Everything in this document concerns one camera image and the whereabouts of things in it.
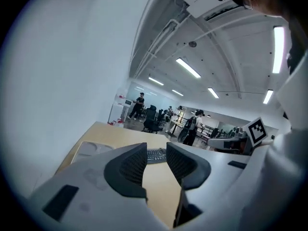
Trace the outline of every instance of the fluorescent light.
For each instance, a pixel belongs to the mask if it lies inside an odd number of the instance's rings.
[[[213,94],[215,98],[219,98],[212,88],[208,88],[208,90]]]
[[[273,73],[278,74],[280,72],[283,49],[284,49],[284,28],[282,26],[274,28],[275,35],[275,58]]]
[[[186,62],[184,62],[182,59],[177,59],[177,63],[181,64],[184,68],[186,68],[193,76],[196,78],[201,78],[201,76],[194,71]]]
[[[180,95],[180,96],[184,96],[182,93],[177,92],[176,90],[172,90],[173,92],[175,92],[176,94]]]
[[[149,77],[149,80],[156,82],[157,84],[160,84],[161,86],[163,86],[163,83],[160,83],[159,81],[157,81],[156,79],[153,79],[151,77]]]
[[[270,97],[272,96],[273,92],[274,92],[273,90],[268,90],[268,93],[266,94],[265,99],[263,101],[264,104],[267,104],[269,102]]]

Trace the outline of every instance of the black hair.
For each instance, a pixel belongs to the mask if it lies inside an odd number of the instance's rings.
[[[204,115],[204,112],[203,112],[203,110],[198,110],[198,111],[196,111],[196,114],[195,115],[200,115],[200,114],[203,114]]]

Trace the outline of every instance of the floor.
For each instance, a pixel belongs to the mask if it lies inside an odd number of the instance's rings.
[[[127,129],[131,129],[131,130],[136,130],[136,131],[142,131],[143,129],[143,122],[144,122],[144,119],[142,120],[134,120],[134,119],[126,119],[126,121],[124,122],[124,128],[127,128]],[[158,132],[157,134],[163,134],[164,136],[167,137],[167,139],[169,139],[171,142],[178,142],[178,135],[180,134],[182,128],[179,128],[177,127],[174,131],[174,135],[175,137],[173,136],[170,136],[168,135],[167,133],[165,133],[165,130],[163,131],[160,131]],[[193,145],[194,147],[198,147],[198,148],[202,148],[202,149],[208,149],[209,146],[207,146],[204,142],[202,142],[203,140],[200,139],[199,137],[196,137],[196,139],[194,140],[193,142]]]

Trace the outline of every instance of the wooden desk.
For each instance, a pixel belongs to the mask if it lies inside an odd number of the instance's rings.
[[[166,148],[169,140],[160,134],[151,134],[118,128],[95,122],[78,140],[66,156],[57,172],[72,163],[83,141],[102,143],[114,148],[147,142],[148,149]],[[180,186],[167,163],[147,165],[143,173],[143,188],[147,191],[148,207],[153,210],[168,227],[172,228],[175,213],[180,199]]]
[[[183,128],[183,127],[184,127],[184,125],[181,124],[181,123],[178,122],[178,121],[172,121],[172,122],[175,124],[174,129],[173,129],[173,131],[172,131],[172,134],[174,134],[174,131],[175,131],[175,129],[177,128],[177,126],[179,126],[180,128]]]

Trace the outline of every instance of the office chair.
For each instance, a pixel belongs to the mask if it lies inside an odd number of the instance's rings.
[[[216,128],[216,129],[213,130],[213,132],[212,132],[210,138],[215,138],[217,134],[218,134],[218,128]]]
[[[148,133],[156,132],[157,133],[158,131],[162,131],[163,128],[160,128],[158,126],[160,122],[155,121],[156,107],[151,105],[151,107],[147,109],[146,114],[147,114],[146,120],[143,123],[142,132],[148,132]]]
[[[163,119],[164,116],[165,116],[165,114],[162,113],[162,111],[163,111],[163,110],[159,110],[159,111],[158,111],[157,121],[160,122],[160,123],[162,122],[162,119]]]

